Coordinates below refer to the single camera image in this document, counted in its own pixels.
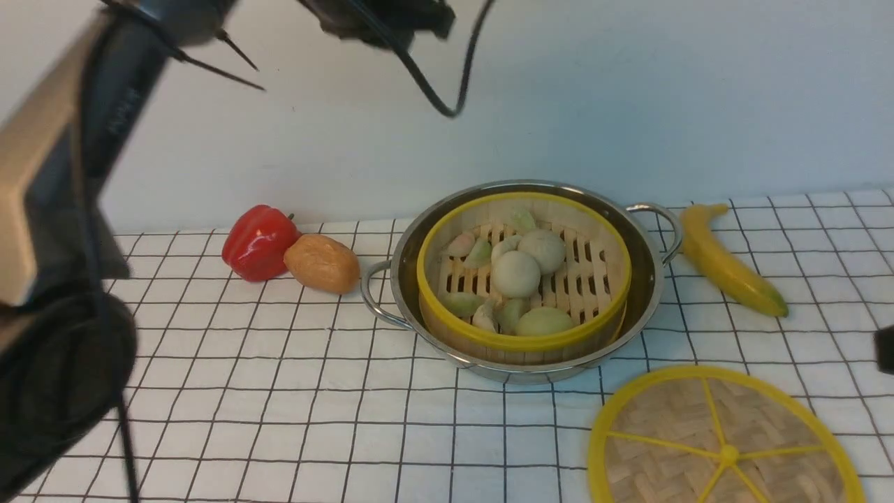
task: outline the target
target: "fake potato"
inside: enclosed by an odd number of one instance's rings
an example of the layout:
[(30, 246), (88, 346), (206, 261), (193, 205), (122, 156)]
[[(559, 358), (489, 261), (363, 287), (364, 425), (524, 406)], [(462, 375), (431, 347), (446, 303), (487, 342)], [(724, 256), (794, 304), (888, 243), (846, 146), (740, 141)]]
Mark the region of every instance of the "fake potato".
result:
[(349, 294), (360, 281), (360, 261), (344, 244), (322, 234), (304, 234), (286, 250), (286, 268), (302, 285)]

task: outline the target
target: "table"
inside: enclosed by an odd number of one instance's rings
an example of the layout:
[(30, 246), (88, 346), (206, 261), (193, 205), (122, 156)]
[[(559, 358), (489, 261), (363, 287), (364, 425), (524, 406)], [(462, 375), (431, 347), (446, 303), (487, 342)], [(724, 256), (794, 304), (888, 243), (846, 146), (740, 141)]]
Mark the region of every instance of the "table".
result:
[[(729, 201), (718, 236), (788, 299), (776, 320), (725, 298), (683, 257), (666, 269), (643, 334), (598, 369), (553, 385), (481, 379), (418, 335), (385, 326), (359, 293), (291, 277), (252, 285), (219, 258), (226, 230), (117, 236), (133, 279), (109, 282), (136, 312), (127, 397), (145, 501), (542, 503), (589, 501), (589, 428), (643, 372), (710, 364), (764, 379), (836, 433), (867, 498), (894, 493), (894, 377), (872, 333), (894, 324), (893, 191)], [(661, 245), (666, 224), (642, 220)], [(302, 226), (364, 267), (409, 220)], [(387, 277), (375, 279), (396, 311)], [(21, 502), (124, 501), (113, 416)]]

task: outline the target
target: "pot handle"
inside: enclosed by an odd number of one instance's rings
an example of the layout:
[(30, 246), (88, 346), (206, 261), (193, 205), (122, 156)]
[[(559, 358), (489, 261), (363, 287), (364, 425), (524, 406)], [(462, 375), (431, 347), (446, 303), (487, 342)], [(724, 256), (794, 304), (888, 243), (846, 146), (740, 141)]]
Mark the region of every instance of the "pot handle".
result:
[(401, 318), (400, 316), (395, 316), (390, 312), (382, 309), (382, 306), (375, 301), (375, 298), (373, 298), (373, 293), (369, 291), (369, 281), (373, 278), (373, 276), (389, 269), (390, 267), (391, 261), (385, 260), (373, 265), (371, 268), (367, 269), (367, 271), (363, 273), (363, 277), (360, 279), (360, 294), (363, 296), (363, 303), (367, 305), (367, 308), (369, 308), (369, 310), (372, 311), (378, 319), (394, 325), (395, 327), (416, 331), (416, 329), (413, 328), (413, 326), (410, 325), (405, 319)]
[(640, 202), (632, 206), (628, 206), (627, 211), (629, 211), (630, 213), (649, 211), (655, 213), (656, 215), (664, 217), (665, 220), (670, 222), (670, 227), (673, 230), (673, 243), (668, 246), (667, 251), (662, 257), (662, 264), (665, 266), (668, 265), (668, 263), (677, 256), (677, 253), (679, 253), (679, 247), (683, 244), (683, 225), (679, 222), (679, 217), (677, 217), (677, 215), (675, 215), (672, 211), (665, 208), (664, 206), (655, 204), (653, 202)]

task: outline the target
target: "steamer basket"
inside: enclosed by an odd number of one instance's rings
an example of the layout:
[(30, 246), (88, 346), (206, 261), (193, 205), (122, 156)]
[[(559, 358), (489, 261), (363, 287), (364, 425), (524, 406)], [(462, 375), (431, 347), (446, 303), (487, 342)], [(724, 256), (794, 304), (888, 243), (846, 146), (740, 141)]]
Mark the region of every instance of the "steamer basket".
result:
[[(470, 319), (447, 311), (439, 296), (470, 292), (504, 298), (491, 288), (490, 265), (465, 269), (462, 259), (442, 256), (454, 237), (472, 231), (496, 245), (516, 234), (509, 214), (523, 207), (537, 226), (558, 234), (566, 246), (566, 261), (554, 274), (543, 276), (531, 307), (564, 310), (576, 327), (544, 337), (515, 337), (476, 328)], [(564, 362), (611, 344), (624, 318), (631, 266), (627, 246), (604, 217), (572, 200), (539, 192), (509, 192), (487, 196), (457, 207), (429, 231), (419, 251), (419, 309), (428, 330), (463, 353), (509, 364)]]

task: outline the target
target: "yellow banana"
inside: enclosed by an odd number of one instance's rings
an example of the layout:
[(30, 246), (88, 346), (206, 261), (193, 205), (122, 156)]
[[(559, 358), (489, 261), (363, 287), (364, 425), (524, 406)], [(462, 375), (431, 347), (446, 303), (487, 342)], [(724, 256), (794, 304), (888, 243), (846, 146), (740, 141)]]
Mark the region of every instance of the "yellow banana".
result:
[(767, 316), (789, 315), (779, 290), (730, 253), (711, 232), (711, 220), (725, 214), (725, 204), (696, 204), (683, 210), (683, 255), (703, 276), (742, 305)]

